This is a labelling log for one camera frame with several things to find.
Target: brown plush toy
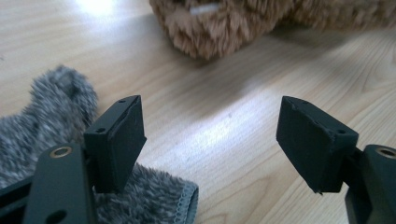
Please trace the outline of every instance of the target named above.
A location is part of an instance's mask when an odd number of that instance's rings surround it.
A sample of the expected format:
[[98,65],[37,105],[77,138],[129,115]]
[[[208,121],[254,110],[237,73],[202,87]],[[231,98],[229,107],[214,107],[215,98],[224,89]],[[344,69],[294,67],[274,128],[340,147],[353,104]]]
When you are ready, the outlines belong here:
[[282,22],[317,29],[396,25],[396,0],[149,0],[176,48],[191,57],[222,57]]

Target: brown fur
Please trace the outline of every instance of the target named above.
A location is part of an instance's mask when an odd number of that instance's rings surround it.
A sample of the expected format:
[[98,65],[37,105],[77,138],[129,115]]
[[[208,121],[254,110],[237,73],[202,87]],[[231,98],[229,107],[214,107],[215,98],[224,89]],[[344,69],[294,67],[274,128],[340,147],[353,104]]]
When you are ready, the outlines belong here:
[[[396,0],[149,0],[176,48],[191,57],[222,57],[282,21],[317,29],[366,30],[396,25]],[[219,9],[191,15],[192,7]]]

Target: light wood tabletop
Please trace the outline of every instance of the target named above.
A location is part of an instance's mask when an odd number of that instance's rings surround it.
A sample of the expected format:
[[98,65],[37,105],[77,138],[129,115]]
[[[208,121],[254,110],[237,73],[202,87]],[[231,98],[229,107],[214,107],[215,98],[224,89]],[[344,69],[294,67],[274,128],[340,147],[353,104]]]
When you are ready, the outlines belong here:
[[315,194],[278,145],[283,95],[356,130],[360,149],[396,147],[396,30],[282,27],[205,61],[172,46],[148,1],[3,0],[0,24],[0,116],[59,64],[88,78],[99,114],[140,94],[138,161],[199,185],[196,223],[347,223],[347,186]]

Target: wooden surface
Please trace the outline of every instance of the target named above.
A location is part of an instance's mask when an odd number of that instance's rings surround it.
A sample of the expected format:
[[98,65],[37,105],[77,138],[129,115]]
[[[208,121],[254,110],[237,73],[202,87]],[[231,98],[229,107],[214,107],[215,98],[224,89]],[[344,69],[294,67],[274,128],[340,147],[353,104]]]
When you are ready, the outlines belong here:
[[207,62],[172,47],[147,1],[94,2],[0,2],[0,116],[29,103],[34,77],[74,67],[100,113],[142,95],[139,161],[200,186],[196,223],[347,223],[347,187],[314,194],[277,144],[281,97],[340,119],[360,148],[396,147],[396,30],[286,27]]

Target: gray plush fabric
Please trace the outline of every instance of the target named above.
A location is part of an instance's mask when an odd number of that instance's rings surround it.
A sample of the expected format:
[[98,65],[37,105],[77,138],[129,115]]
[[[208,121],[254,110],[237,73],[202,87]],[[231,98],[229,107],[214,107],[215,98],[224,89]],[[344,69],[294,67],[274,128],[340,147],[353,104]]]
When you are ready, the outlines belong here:
[[[96,117],[96,93],[74,69],[59,66],[34,81],[31,103],[0,118],[0,189],[34,173],[41,152],[83,142]],[[95,194],[100,223],[193,223],[198,186],[136,164],[122,194]]]

